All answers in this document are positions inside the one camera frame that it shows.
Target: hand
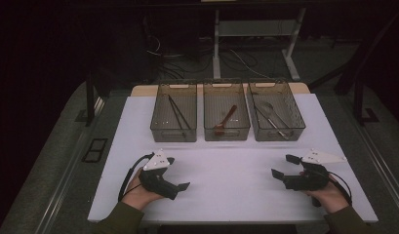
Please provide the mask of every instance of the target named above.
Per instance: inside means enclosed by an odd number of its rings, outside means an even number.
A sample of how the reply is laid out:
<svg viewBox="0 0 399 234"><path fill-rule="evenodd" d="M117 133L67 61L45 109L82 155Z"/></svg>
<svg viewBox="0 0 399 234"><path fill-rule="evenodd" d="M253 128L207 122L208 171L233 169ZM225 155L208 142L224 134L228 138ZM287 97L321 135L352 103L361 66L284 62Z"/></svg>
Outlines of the hand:
<svg viewBox="0 0 399 234"><path fill-rule="evenodd" d="M329 177L333 181L336 181L331 175L329 175ZM328 182L323 189L303 191L303 193L316 198L328 214L335 213L349 206L341 191L331 182Z"/></svg>
<svg viewBox="0 0 399 234"><path fill-rule="evenodd" d="M135 176L127 186L126 192L129 190L131 191L128 192L122 199L123 203L126 203L127 205L134 207L140 211L149 203L163 198L163 196L154 192L149 192L145 188L143 188L139 180L141 169L142 168L138 169Z"/></svg>

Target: metal stand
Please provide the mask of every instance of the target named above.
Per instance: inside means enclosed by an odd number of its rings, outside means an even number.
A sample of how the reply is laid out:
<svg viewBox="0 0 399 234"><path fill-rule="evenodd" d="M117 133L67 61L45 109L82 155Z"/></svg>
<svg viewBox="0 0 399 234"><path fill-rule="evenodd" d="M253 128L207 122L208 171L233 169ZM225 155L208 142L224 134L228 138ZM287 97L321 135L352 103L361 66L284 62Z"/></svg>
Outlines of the metal stand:
<svg viewBox="0 0 399 234"><path fill-rule="evenodd" d="M372 57L376 46L399 16L399 7L396 7L397 5L393 6L393 11L388 11L385 18L382 18L381 26L377 27L376 31L372 31L369 37L360 45L356 54L350 60L349 69L344 71L335 87L335 91L342 95L347 94L352 85L354 85L353 112L360 125L364 125L366 122L378 121L378 118L371 109L366 109L369 117L363 117L363 91L367 77L362 76L360 73L364 69L366 62Z"/></svg>
<svg viewBox="0 0 399 234"><path fill-rule="evenodd" d="M287 49L282 51L287 67L291 73L294 81L299 81L299 74L296 66L294 65L291 55L293 54L294 46L296 45L299 37L299 29L302 25L302 20L305 15L305 8L299 10L299 15L296 20L281 20L285 24L290 24L289 30L285 29L281 34L275 32L278 29L278 20L249 20L249 21L219 21L219 10L216 10L215 16L215 41L214 41L214 79L220 78L220 63L219 63L219 37L220 36L282 36L290 35L291 41Z"/></svg>
<svg viewBox="0 0 399 234"><path fill-rule="evenodd" d="M323 77L319 78L318 80L311 82L308 84L308 89L312 91L313 89L321 86L322 84L326 83L327 81L336 78L338 75L342 74L344 70L347 68L347 63L343 64L337 69L332 70L328 74L324 75Z"/></svg>
<svg viewBox="0 0 399 234"><path fill-rule="evenodd" d="M299 37L299 29L302 25L303 16L305 15L305 8L301 8L299 10L299 15L297 17L297 21L294 24L293 33L291 34L291 42L288 46L287 50L282 51L282 55L284 57L285 62L287 63L288 69L291 73L291 78L294 81L299 81L299 73L297 72L296 66L294 65L293 59L291 55L293 54L294 46L296 45L297 39Z"/></svg>

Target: floor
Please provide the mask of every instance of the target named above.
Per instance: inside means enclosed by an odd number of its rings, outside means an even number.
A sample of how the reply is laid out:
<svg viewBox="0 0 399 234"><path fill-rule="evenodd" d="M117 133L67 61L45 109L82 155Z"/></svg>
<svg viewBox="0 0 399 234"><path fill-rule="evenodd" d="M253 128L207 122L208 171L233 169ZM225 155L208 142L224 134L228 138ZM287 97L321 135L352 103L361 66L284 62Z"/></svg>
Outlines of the floor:
<svg viewBox="0 0 399 234"><path fill-rule="evenodd" d="M181 57L178 52L167 54L159 67L158 77L199 80L213 77L210 62L212 43L204 38L202 45L200 58ZM285 45L286 41L278 38L221 41L221 76L284 77L293 82L280 52ZM293 59L302 82L309 84L344 64L357 48L356 44L337 44L334 48L331 45L329 39L298 41ZM379 218L379 222L372 225L381 233L399 233L399 189L389 189L390 181L386 179L392 174L399 181L399 124L373 91L366 90L364 105L376 113L379 121L367 123L364 127L358 125L351 113L352 92L340 97L333 91L338 78L311 92L318 96L339 144ZM87 215L121 109L129 94L130 90L113 91L109 98L100 102L97 118L90 127L86 127L85 122L77 122L78 114L86 108L85 86L77 88L0 233L90 232L92 223L87 221ZM107 138L107 147L98 163L83 163L81 158L93 138ZM376 159L376 155L381 155L382 160ZM384 164L389 172L378 170ZM327 225L299 224L297 231L300 234L326 233ZM253 233L266 233L266 230L261 228Z"/></svg>

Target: spoon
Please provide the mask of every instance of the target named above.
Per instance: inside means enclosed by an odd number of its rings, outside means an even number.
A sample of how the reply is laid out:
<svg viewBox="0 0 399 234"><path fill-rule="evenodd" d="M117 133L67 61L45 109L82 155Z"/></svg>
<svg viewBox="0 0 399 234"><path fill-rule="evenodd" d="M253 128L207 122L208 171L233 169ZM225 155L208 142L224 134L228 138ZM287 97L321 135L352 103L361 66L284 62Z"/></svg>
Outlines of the spoon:
<svg viewBox="0 0 399 234"><path fill-rule="evenodd" d="M226 117L222 120L222 122L220 122L219 124L216 124L214 126L215 129L215 135L216 136L222 136L224 135L224 126L227 123L227 121L229 120L230 116L232 116L232 114L235 112L237 106L236 105L232 105L232 107L230 107L229 112L227 113Z"/></svg>

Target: metal tool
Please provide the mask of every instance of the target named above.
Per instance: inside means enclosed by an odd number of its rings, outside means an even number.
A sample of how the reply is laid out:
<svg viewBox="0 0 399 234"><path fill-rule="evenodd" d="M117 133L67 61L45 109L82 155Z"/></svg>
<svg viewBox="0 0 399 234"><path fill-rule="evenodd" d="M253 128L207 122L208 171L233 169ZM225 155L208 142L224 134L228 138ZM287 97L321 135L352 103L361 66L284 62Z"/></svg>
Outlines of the metal tool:
<svg viewBox="0 0 399 234"><path fill-rule="evenodd" d="M276 111L275 111L275 109L274 109L274 106L273 106L271 103L266 102L265 105L268 107L268 115L271 115L271 114L273 113L274 115L276 115L276 117L278 117L278 119L279 119L285 126L287 126L287 128L290 128L290 127L287 125L287 123L285 123L285 121L282 120L281 117L276 113Z"/></svg>
<svg viewBox="0 0 399 234"><path fill-rule="evenodd" d="M189 124L187 123L187 120L184 118L183 114L181 113L180 109L179 109L178 106L176 105L175 101L172 99L172 97L171 97L170 95L168 95L168 97L169 97L169 102L171 103L171 106L172 106L172 110L173 110L174 113L175 113L176 120L178 121L179 128L183 129L183 127L182 127L182 125L181 125L181 122L180 122L180 119L179 119L179 116L180 116L181 119L183 120L184 124L186 125L186 127L187 127L189 130L191 130Z"/></svg>
<svg viewBox="0 0 399 234"><path fill-rule="evenodd" d="M265 118L265 119L269 122L269 124L272 125L272 127L274 127L274 129L278 130L278 134L281 135L282 138L284 138L284 139L286 139L286 140L289 140L290 138L289 138L286 134L284 134L283 132L281 132L281 131L279 130L279 128L275 125L275 123L269 118L269 116L271 115L272 111L275 112L275 110L273 109L273 106L272 106L269 102L267 102L267 106L268 106L268 109L270 109L270 111L268 111L268 115L267 115L267 116L264 115L264 114L262 113L262 111L260 111L260 109L257 108L256 106L255 106L255 109L259 112L260 115L262 115L263 118Z"/></svg>

